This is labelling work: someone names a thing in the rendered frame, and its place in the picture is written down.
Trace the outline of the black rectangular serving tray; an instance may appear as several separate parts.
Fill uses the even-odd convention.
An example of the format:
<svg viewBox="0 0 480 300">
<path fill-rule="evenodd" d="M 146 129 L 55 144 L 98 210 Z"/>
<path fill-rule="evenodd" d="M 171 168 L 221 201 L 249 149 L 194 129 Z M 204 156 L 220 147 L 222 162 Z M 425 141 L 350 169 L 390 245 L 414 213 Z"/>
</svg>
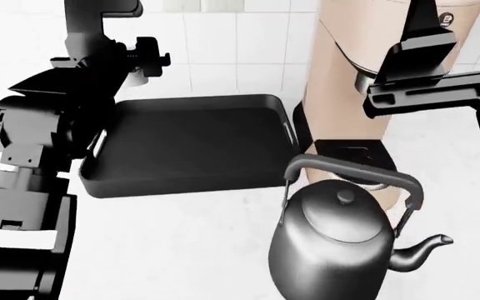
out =
<svg viewBox="0 0 480 300">
<path fill-rule="evenodd" d="M 298 141 L 270 94 L 116 104 L 79 177 L 95 198 L 281 187 Z"/>
</svg>

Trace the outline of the dark metal kettle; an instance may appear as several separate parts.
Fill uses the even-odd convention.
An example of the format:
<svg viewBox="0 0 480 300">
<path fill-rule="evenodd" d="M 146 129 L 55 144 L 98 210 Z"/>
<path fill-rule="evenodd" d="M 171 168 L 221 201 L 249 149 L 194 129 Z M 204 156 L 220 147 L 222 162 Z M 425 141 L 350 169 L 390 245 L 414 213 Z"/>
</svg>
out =
<svg viewBox="0 0 480 300">
<path fill-rule="evenodd" d="M 436 234 L 413 247 L 394 247 L 423 205 L 423 188 L 414 177 L 315 154 L 296 156 L 284 177 L 294 181 L 305 168 L 387 184 L 409 195 L 400 221 L 391 224 L 374 196 L 352 182 L 325 179 L 286 193 L 268 253 L 272 281 L 285 300 L 376 300 L 388 271 L 419 269 L 433 249 L 453 243 Z"/>
</svg>

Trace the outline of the beige coffee machine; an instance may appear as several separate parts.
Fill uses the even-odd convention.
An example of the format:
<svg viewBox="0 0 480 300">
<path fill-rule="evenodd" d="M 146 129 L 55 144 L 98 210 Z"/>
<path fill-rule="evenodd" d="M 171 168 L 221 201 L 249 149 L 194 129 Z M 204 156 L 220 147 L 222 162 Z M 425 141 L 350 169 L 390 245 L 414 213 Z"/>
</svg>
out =
<svg viewBox="0 0 480 300">
<path fill-rule="evenodd" d="M 397 169 L 382 142 L 390 117 L 366 117 L 363 102 L 403 35 L 410 3 L 320 0 L 305 92 L 292 115 L 302 153 Z"/>
</svg>

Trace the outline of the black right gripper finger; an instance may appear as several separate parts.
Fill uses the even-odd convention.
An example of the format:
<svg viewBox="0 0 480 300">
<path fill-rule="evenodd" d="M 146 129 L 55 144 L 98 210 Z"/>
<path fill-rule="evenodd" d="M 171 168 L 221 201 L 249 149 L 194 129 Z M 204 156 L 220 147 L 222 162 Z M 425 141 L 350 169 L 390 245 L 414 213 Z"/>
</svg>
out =
<svg viewBox="0 0 480 300">
<path fill-rule="evenodd" d="M 440 25 L 435 0 L 411 0 L 400 42 L 388 50 L 374 83 L 441 77 L 456 44 L 454 32 Z"/>
</svg>

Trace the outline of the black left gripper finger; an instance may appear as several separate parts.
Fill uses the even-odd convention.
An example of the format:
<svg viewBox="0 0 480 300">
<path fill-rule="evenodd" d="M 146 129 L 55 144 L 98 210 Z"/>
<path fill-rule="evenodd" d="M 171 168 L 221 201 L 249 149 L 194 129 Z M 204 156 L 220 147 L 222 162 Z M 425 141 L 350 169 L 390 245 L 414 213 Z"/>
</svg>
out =
<svg viewBox="0 0 480 300">
<path fill-rule="evenodd" d="M 140 0 L 64 0 L 67 33 L 103 34 L 104 18 L 139 18 Z"/>
</svg>

